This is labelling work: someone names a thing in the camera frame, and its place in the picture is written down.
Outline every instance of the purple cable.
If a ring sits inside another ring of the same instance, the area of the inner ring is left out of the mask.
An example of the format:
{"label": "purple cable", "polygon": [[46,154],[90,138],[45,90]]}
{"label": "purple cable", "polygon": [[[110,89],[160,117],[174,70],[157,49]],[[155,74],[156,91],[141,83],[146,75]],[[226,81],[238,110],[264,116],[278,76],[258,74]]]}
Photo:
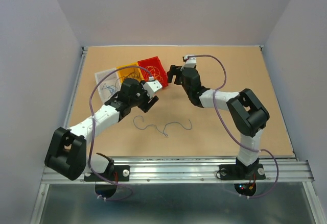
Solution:
{"label": "purple cable", "polygon": [[255,153],[258,153],[258,152],[261,152],[261,151],[267,152],[272,157],[272,159],[275,161],[275,164],[276,164],[276,179],[275,179],[275,182],[272,185],[272,187],[267,192],[265,192],[263,194],[260,194],[260,195],[257,195],[257,196],[252,196],[252,197],[249,197],[249,196],[245,196],[245,197],[247,197],[247,198],[259,198],[259,197],[263,197],[263,196],[267,195],[269,192],[271,192],[275,188],[275,186],[277,184],[277,181],[278,181],[278,177],[279,177],[279,167],[278,167],[278,163],[277,163],[277,160],[276,160],[275,156],[271,152],[269,152],[267,149],[256,150],[256,149],[251,149],[250,147],[244,146],[243,144],[241,144],[232,135],[232,133],[228,129],[227,125],[225,124],[225,122],[224,122],[224,120],[223,120],[223,118],[222,118],[222,116],[221,116],[221,114],[219,112],[219,109],[218,109],[217,104],[216,104],[216,99],[215,99],[216,98],[217,91],[220,90],[221,88],[223,88],[225,86],[225,84],[226,84],[226,81],[227,81],[226,69],[225,69],[224,65],[222,64],[222,62],[218,58],[216,58],[216,57],[214,57],[212,55],[192,55],[192,56],[188,56],[188,58],[191,58],[191,57],[211,57],[211,58],[215,59],[220,64],[220,66],[222,67],[222,69],[224,71],[224,83],[220,87],[218,87],[217,89],[215,89],[215,91],[213,93],[213,102],[214,102],[214,107],[215,107],[215,110],[216,110],[216,114],[218,115],[218,118],[219,118],[220,122],[224,126],[226,132],[231,137],[231,139],[233,139],[233,141],[236,142],[237,145],[239,145],[242,148],[245,148],[245,149],[247,149],[249,151],[252,151],[252,152],[255,152]]}
{"label": "purple cable", "polygon": [[146,68],[144,67],[140,67],[140,66],[136,66],[136,65],[130,65],[130,66],[125,66],[125,67],[121,67],[121,68],[117,68],[116,70],[110,72],[109,74],[107,74],[102,80],[100,80],[97,85],[95,86],[95,88],[93,89],[92,93],[91,93],[91,96],[90,96],[90,99],[89,99],[89,106],[90,106],[90,111],[91,111],[91,115],[92,115],[92,137],[91,137],[91,147],[90,147],[90,152],[88,154],[88,161],[87,161],[87,165],[88,167],[90,168],[90,170],[93,172],[93,174],[95,174],[98,178],[100,178],[101,180],[107,182],[107,183],[110,183],[112,185],[116,185],[116,186],[121,186],[121,187],[125,187],[127,189],[130,190],[130,194],[125,196],[125,197],[121,197],[121,198],[117,198],[117,199],[114,199],[114,200],[110,200],[110,199],[106,199],[105,201],[118,201],[118,200],[124,200],[130,196],[132,196],[134,194],[134,191],[132,188],[128,187],[128,186],[125,186],[124,184],[120,184],[120,183],[116,183],[116,182],[113,182],[113,181],[110,181],[108,180],[107,178],[101,176],[99,173],[97,173],[91,166],[91,157],[92,157],[92,153],[93,153],[93,147],[94,147],[94,140],[95,140],[95,137],[96,137],[96,120],[94,118],[94,110],[93,110],[93,106],[92,106],[92,98],[93,98],[93,95],[94,93],[96,92],[98,86],[103,82],[105,81],[106,78],[108,78],[110,75],[114,74],[115,72],[119,71],[119,70],[122,70],[122,69],[125,69],[125,68],[140,68],[140,69],[143,69],[144,71],[148,72],[150,74],[150,77],[152,77],[152,73],[150,71],[148,71]]}

